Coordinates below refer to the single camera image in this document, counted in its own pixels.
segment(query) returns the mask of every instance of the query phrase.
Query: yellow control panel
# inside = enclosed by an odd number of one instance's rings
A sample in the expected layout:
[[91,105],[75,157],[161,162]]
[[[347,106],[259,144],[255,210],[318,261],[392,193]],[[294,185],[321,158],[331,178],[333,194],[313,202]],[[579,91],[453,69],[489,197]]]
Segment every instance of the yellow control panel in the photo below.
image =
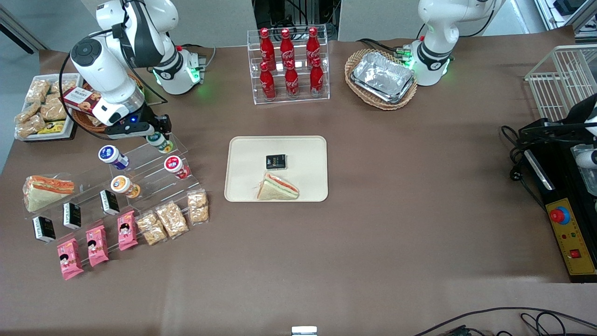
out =
[[567,198],[545,205],[570,275],[595,274],[595,265]]

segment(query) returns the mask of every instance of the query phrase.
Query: sandwich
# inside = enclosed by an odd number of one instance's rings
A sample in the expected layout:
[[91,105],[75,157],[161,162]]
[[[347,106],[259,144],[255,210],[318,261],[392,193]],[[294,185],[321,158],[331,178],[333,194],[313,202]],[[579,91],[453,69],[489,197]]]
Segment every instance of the sandwich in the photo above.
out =
[[35,212],[74,192],[75,184],[72,181],[62,181],[37,175],[28,177],[23,186],[25,207],[29,212]]
[[295,200],[299,197],[298,189],[290,183],[270,173],[265,174],[259,193],[258,200]]

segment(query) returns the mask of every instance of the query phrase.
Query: coca-cola bottle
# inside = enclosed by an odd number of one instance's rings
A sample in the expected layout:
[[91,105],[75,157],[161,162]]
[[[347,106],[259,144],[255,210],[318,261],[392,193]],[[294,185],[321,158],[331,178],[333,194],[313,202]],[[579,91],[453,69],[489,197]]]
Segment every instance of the coca-cola bottle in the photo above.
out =
[[321,97],[324,91],[324,72],[321,69],[321,59],[317,57],[313,59],[313,67],[311,68],[311,96]]
[[267,28],[261,28],[259,35],[261,36],[261,58],[267,63],[267,69],[274,71],[276,69],[276,55],[273,53],[273,43],[269,39]]
[[317,28],[309,28],[309,40],[307,41],[307,67],[312,67],[313,59],[319,58],[319,41],[317,40]]
[[294,69],[294,45],[290,41],[290,30],[282,28],[282,43],[280,44],[280,53],[282,54],[282,64],[284,69],[289,69],[290,65]]
[[288,64],[284,79],[286,80],[286,94],[288,95],[288,98],[296,99],[299,96],[299,75],[294,69],[294,61]]
[[276,88],[273,85],[273,76],[272,73],[269,72],[267,62],[262,62],[260,66],[261,75],[259,76],[259,79],[261,80],[261,88],[263,89],[265,100],[271,102],[276,99]]

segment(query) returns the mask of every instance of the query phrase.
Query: clear acrylic shelf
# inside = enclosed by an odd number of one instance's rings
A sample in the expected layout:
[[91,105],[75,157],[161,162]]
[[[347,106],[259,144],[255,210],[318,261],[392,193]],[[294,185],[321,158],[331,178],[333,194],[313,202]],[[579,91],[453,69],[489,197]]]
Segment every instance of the clear acrylic shelf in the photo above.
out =
[[[190,225],[187,214],[186,192],[197,190],[201,185],[192,175],[192,172],[187,178],[178,179],[175,174],[164,169],[164,161],[171,155],[178,155],[184,164],[187,163],[184,156],[187,153],[186,147],[174,135],[170,136],[170,140],[174,142],[176,147],[168,154],[160,153],[148,143],[125,153],[130,164],[124,170],[117,170],[112,165],[98,160],[96,168],[79,175],[57,175],[56,178],[73,181],[76,188],[75,193],[34,213],[30,213],[25,209],[25,219],[29,222],[29,225],[32,225],[32,219],[37,216],[52,220],[57,239],[47,243],[47,245],[57,247],[59,244],[75,238],[79,245],[79,255],[84,266],[88,264],[85,232],[103,224],[106,229],[108,252],[114,251],[118,248],[116,220],[120,214],[135,210],[135,216],[139,216],[141,213],[172,200],[181,208],[187,223]],[[100,191],[110,190],[112,178],[118,175],[125,175],[133,183],[139,185],[141,194],[131,199],[115,193],[120,207],[120,214],[107,215],[101,209]],[[81,207],[81,228],[79,229],[71,230],[62,225],[63,204],[67,202]],[[137,238],[142,241],[142,233],[137,233]]]
[[[321,57],[321,69],[324,72],[324,89],[321,97],[311,96],[310,90],[310,69],[307,68],[307,41],[309,40],[309,28],[316,27],[318,30],[319,55]],[[253,90],[253,102],[257,104],[296,102],[301,100],[324,100],[330,98],[330,58],[328,57],[328,35],[325,25],[310,25],[289,27],[290,38],[294,44],[294,61],[298,73],[299,94],[296,99],[289,99],[286,95],[286,82],[284,80],[284,68],[280,56],[280,44],[282,41],[282,28],[269,29],[269,36],[273,43],[276,55],[276,70],[272,71],[273,82],[276,88],[276,99],[268,102],[261,89],[259,75],[261,68],[261,38],[259,30],[247,31],[247,51],[249,55],[249,72],[251,74],[251,85]]]

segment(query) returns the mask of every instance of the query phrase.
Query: table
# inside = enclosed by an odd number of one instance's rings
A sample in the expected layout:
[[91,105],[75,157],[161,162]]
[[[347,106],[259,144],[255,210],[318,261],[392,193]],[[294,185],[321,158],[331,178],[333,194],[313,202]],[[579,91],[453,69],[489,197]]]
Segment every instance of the table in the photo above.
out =
[[[395,112],[364,104],[344,83],[344,62],[359,43],[330,44],[329,101],[262,106],[251,101],[246,50],[221,48],[204,85],[155,108],[170,114],[189,149],[210,194],[211,223],[116,253],[69,281],[56,251],[23,222],[21,186],[29,175],[100,164],[104,142],[82,131],[70,142],[15,142],[0,177],[0,330],[288,335],[293,325],[316,325],[321,335],[412,335],[494,306],[595,321],[597,285],[568,283],[550,224],[509,179],[510,145],[498,135],[503,124],[537,118],[522,77],[554,46],[573,42],[571,29],[463,38],[441,82],[419,87]],[[64,58],[41,56],[45,72]],[[227,202],[228,144],[241,135],[325,137],[328,198]],[[515,312],[461,322],[525,330]]]

